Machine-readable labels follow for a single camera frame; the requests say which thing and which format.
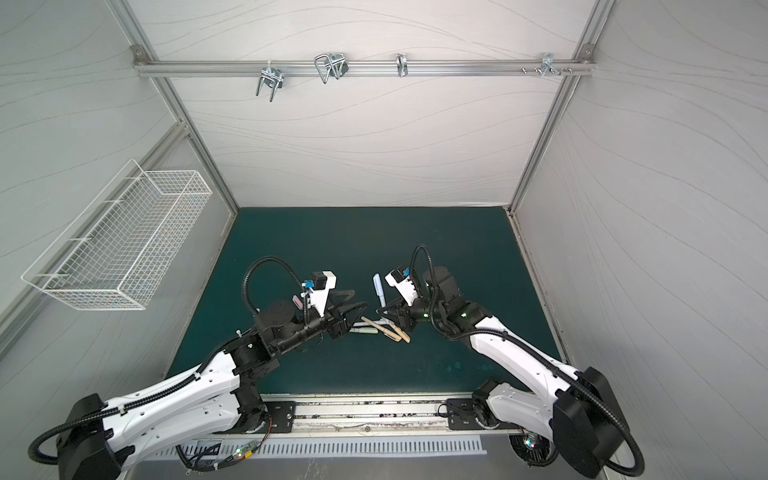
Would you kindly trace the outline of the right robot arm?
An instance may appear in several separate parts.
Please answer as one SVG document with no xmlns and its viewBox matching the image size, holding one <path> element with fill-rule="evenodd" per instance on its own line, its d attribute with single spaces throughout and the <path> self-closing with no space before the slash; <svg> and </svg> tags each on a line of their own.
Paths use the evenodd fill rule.
<svg viewBox="0 0 768 480">
<path fill-rule="evenodd" d="M 514 334 L 487 308 L 467 300 L 444 267 L 423 278 L 396 268 L 384 280 L 399 297 L 381 307 L 383 318 L 406 332 L 427 321 L 444 338 L 489 358 L 523 384 L 518 389 L 486 381 L 472 394 L 472 414 L 485 429 L 516 426 L 510 443 L 528 466 L 543 468 L 563 459 L 591 479 L 604 469 L 625 477 L 644 473 L 643 453 L 601 372 L 579 370 Z"/>
</svg>

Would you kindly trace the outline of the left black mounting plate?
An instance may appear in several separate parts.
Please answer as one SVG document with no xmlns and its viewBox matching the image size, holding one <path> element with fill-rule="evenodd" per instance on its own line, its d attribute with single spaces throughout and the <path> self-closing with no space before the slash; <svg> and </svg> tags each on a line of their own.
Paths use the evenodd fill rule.
<svg viewBox="0 0 768 480">
<path fill-rule="evenodd" d="M 297 403 L 295 401 L 267 401 L 251 413 L 244 414 L 238 424 L 239 432 L 287 434 L 293 431 Z"/>
</svg>

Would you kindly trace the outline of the small metal bracket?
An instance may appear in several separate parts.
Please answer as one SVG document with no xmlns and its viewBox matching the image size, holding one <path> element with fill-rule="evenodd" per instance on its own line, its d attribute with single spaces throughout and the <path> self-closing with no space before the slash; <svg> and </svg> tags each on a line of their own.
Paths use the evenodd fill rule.
<svg viewBox="0 0 768 480">
<path fill-rule="evenodd" d="M 408 75 L 408 60 L 404 53 L 398 53 L 395 57 L 397 74 L 400 78 Z"/>
</svg>

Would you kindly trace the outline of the black mounting plate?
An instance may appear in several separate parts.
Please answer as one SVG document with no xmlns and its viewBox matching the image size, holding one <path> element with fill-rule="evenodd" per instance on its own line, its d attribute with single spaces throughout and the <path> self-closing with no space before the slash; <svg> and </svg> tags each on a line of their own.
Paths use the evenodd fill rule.
<svg viewBox="0 0 768 480">
<path fill-rule="evenodd" d="M 295 401 L 267 401 L 251 413 L 244 414 L 238 424 L 239 432 L 287 434 L 293 431 L 297 403 Z"/>
<path fill-rule="evenodd" d="M 451 431 L 518 430 L 514 423 L 496 419 L 490 411 L 472 398 L 448 398 L 437 409 Z"/>
</svg>

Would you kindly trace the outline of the lavender white pen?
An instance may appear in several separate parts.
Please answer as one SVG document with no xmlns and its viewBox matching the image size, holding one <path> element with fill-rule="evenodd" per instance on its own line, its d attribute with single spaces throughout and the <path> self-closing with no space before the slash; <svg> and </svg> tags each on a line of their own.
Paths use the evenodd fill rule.
<svg viewBox="0 0 768 480">
<path fill-rule="evenodd" d="M 386 300 L 386 296 L 383 288 L 381 275 L 379 273 L 375 273 L 372 277 L 372 281 L 373 281 L 376 296 L 379 301 L 379 305 L 381 307 L 385 307 L 387 304 L 387 300 Z"/>
</svg>

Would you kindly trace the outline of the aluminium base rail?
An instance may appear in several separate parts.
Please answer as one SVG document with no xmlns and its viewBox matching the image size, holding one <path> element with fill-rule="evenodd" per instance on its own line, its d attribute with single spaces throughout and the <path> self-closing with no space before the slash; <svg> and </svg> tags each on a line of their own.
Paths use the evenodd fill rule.
<svg viewBox="0 0 768 480">
<path fill-rule="evenodd" d="M 280 397 L 258 399 L 251 408 L 232 393 L 185 394 L 181 391 L 144 406 L 130 408 L 115 400 L 109 404 L 117 413 L 103 420 L 111 432 L 108 443 L 114 450 L 133 445 L 137 451 L 156 451 L 185 444 L 209 435 L 249 435 L 240 433 L 238 424 L 267 401 L 295 401 L 296 417 L 292 432 L 331 432 L 348 429 L 362 431 L 402 428 L 407 431 L 432 429 L 438 421 L 440 404 L 448 398 L 400 395 L 392 397 L 332 396 Z"/>
</svg>

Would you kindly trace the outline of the green table mat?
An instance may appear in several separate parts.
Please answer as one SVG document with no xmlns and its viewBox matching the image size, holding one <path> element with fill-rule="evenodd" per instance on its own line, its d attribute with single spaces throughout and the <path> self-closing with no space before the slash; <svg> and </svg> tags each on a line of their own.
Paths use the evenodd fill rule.
<svg viewBox="0 0 768 480">
<path fill-rule="evenodd" d="M 330 270 L 375 317 L 372 278 L 409 263 L 425 245 L 420 271 L 443 266 L 464 296 L 549 355 L 558 352 L 505 211 L 491 208 L 247 208 L 239 212 L 171 364 L 178 374 L 251 326 L 242 280 L 263 256 L 249 293 L 259 308 L 290 299 L 297 279 Z M 510 375 L 487 357 L 420 324 L 408 341 L 382 335 L 322 335 L 281 358 L 260 380 L 265 394 L 469 392 Z"/>
</svg>

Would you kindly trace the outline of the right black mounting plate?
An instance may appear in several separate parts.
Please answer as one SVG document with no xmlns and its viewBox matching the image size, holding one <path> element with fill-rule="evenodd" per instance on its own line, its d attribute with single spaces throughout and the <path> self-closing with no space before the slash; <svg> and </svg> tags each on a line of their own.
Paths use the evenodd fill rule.
<svg viewBox="0 0 768 480">
<path fill-rule="evenodd" d="M 496 419 L 490 411 L 472 398 L 448 398 L 437 409 L 451 431 L 518 430 L 514 423 Z"/>
</svg>

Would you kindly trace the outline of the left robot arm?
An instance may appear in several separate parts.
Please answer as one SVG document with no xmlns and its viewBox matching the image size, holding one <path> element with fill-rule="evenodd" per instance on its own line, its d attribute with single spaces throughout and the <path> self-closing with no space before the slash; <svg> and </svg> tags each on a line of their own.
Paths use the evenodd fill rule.
<svg viewBox="0 0 768 480">
<path fill-rule="evenodd" d="M 166 448 L 207 434 L 258 432 L 273 420 L 257 388 L 285 353 L 322 333 L 339 338 L 365 311 L 352 290 L 322 293 L 301 310 L 293 301 L 258 310 L 248 330 L 197 366 L 138 392 L 78 400 L 67 420 L 30 444 L 28 457 L 55 465 L 61 479 L 116 479 Z"/>
</svg>

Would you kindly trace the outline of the aluminium crossbar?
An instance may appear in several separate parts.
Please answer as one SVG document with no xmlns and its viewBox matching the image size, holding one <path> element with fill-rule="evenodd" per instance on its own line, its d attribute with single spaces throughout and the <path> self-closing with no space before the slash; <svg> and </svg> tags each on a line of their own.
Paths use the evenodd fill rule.
<svg viewBox="0 0 768 480">
<path fill-rule="evenodd" d="M 540 64 L 533 60 L 408 60 L 406 77 L 496 77 L 526 76 L 521 67 Z M 595 62 L 555 59 L 557 65 L 573 70 L 570 76 L 588 76 L 597 70 Z M 394 58 L 385 60 L 347 60 L 346 78 L 400 78 Z M 258 77 L 263 68 L 271 65 L 281 70 L 286 78 L 318 78 L 312 60 L 292 61 L 157 61 L 136 64 L 134 69 L 145 78 L 214 78 Z"/>
</svg>

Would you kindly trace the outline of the metal hook bracket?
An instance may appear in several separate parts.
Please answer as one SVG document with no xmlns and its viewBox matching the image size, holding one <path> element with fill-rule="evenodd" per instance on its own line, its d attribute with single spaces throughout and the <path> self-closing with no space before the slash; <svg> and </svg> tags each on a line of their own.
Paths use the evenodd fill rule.
<svg viewBox="0 0 768 480">
<path fill-rule="evenodd" d="M 563 77 L 570 76 L 573 70 L 567 66 L 559 66 L 551 53 L 546 53 L 541 58 L 540 64 L 536 67 L 521 67 L 520 72 L 523 75 L 538 77 Z"/>
</svg>

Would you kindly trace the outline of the metal U-bolt clamp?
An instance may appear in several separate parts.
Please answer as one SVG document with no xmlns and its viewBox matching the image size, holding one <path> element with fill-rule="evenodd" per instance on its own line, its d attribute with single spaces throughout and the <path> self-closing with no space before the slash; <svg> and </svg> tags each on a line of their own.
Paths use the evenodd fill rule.
<svg viewBox="0 0 768 480">
<path fill-rule="evenodd" d="M 283 87 L 283 84 L 283 72 L 268 65 L 260 72 L 255 94 L 259 96 L 262 92 L 269 91 L 269 102 L 273 102 L 277 91 Z"/>
</svg>

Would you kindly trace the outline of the light green pen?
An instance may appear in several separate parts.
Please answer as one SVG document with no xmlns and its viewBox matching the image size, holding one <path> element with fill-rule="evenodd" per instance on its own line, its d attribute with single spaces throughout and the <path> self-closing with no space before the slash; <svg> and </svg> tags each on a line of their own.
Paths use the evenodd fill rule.
<svg viewBox="0 0 768 480">
<path fill-rule="evenodd" d="M 349 333 L 377 335 L 379 330 L 374 327 L 353 327 L 349 330 Z"/>
</svg>

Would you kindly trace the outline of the metal U-bolt hook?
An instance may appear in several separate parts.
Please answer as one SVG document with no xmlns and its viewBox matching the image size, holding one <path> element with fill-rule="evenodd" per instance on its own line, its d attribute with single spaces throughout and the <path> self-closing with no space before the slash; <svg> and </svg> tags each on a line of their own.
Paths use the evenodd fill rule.
<svg viewBox="0 0 768 480">
<path fill-rule="evenodd" d="M 314 58 L 314 66 L 323 84 L 333 78 L 339 80 L 349 71 L 349 65 L 343 53 L 323 53 Z"/>
</svg>

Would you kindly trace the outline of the yellow beige pen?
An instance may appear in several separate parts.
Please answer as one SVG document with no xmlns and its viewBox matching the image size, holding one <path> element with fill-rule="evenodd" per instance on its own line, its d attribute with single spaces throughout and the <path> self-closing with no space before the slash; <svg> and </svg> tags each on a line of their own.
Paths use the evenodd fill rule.
<svg viewBox="0 0 768 480">
<path fill-rule="evenodd" d="M 368 325 L 370 327 L 373 327 L 373 328 L 377 329 L 378 331 L 380 331 L 381 333 L 383 333 L 390 340 L 393 340 L 395 342 L 399 342 L 399 341 L 403 340 L 403 337 L 401 335 L 399 335 L 398 333 L 396 333 L 395 331 L 393 331 L 393 330 L 391 330 L 389 328 L 385 328 L 384 326 L 379 325 L 378 323 L 376 323 L 373 320 L 370 320 L 370 319 L 368 319 L 368 318 L 366 318 L 364 316 L 361 316 L 361 320 L 366 325 Z"/>
</svg>

